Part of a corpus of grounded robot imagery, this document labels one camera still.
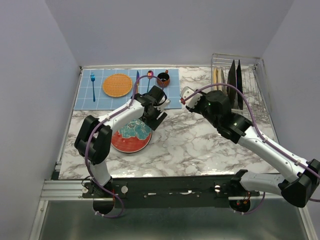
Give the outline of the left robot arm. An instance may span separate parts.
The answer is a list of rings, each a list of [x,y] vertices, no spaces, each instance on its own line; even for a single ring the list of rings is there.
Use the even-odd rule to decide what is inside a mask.
[[[74,147],[84,157],[90,176],[96,182],[93,191],[101,198],[111,191],[111,175],[105,159],[110,153],[112,137],[122,127],[139,119],[155,131],[167,114],[164,108],[170,103],[165,92],[153,86],[149,92],[135,94],[131,100],[101,118],[87,116],[78,132]]]

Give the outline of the teal and red plate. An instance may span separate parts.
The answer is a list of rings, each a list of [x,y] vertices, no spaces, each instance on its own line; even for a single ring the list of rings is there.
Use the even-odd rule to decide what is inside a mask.
[[[152,138],[152,129],[139,119],[121,127],[111,139],[111,145],[122,153],[136,153],[144,149]]]

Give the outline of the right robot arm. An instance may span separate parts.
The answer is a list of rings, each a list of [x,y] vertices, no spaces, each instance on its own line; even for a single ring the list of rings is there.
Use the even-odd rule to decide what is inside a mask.
[[[282,196],[295,207],[306,206],[320,184],[319,161],[299,157],[262,134],[249,119],[232,112],[229,98],[220,90],[205,93],[185,87],[180,96],[189,112],[202,115],[222,137],[252,151],[279,172],[238,171],[230,183],[234,195],[260,191]]]

